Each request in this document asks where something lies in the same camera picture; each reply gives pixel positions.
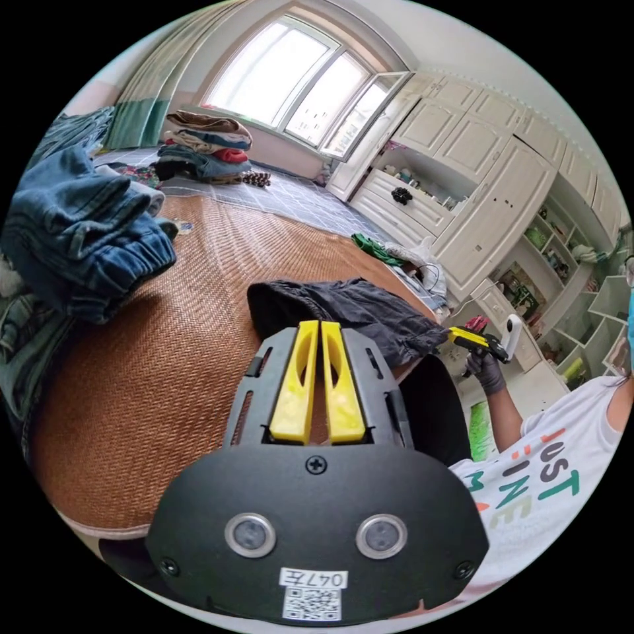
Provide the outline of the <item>person's right hand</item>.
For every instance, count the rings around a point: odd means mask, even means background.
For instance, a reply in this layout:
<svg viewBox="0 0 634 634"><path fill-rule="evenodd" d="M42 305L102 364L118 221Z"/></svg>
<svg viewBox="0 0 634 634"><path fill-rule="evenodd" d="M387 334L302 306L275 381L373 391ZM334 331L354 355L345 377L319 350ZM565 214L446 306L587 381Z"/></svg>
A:
<svg viewBox="0 0 634 634"><path fill-rule="evenodd" d="M487 397L498 394L506 388L499 362L490 353L483 351L469 353L466 370L477 378Z"/></svg>

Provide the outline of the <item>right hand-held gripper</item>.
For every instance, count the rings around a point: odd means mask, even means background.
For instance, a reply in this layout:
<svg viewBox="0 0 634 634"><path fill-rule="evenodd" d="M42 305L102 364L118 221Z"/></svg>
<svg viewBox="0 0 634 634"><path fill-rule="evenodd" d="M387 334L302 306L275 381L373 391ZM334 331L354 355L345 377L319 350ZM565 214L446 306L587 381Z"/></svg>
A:
<svg viewBox="0 0 634 634"><path fill-rule="evenodd" d="M448 340L464 349L473 351L476 357L491 356L499 363L508 364L511 353L508 348L511 343L511 333L504 333L502 339L493 334L472 332L469 329L453 326L448 329Z"/></svg>

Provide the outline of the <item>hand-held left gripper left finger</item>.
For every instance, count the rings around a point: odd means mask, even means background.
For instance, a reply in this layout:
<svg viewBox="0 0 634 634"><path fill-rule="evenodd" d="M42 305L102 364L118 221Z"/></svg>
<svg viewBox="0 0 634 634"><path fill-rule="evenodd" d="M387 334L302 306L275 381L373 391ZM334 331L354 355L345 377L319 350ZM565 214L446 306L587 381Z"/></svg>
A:
<svg viewBox="0 0 634 634"><path fill-rule="evenodd" d="M303 321L294 335L269 424L275 442L308 442L312 426L320 323Z"/></svg>

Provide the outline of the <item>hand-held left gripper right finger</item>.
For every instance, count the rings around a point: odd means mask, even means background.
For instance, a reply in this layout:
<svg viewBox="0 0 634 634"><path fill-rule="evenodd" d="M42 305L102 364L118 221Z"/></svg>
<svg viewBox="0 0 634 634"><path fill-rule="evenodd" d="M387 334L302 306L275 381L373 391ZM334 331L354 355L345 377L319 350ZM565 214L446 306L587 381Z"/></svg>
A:
<svg viewBox="0 0 634 634"><path fill-rule="evenodd" d="M332 444L358 444L366 426L341 326L321 323L324 393L329 439Z"/></svg>

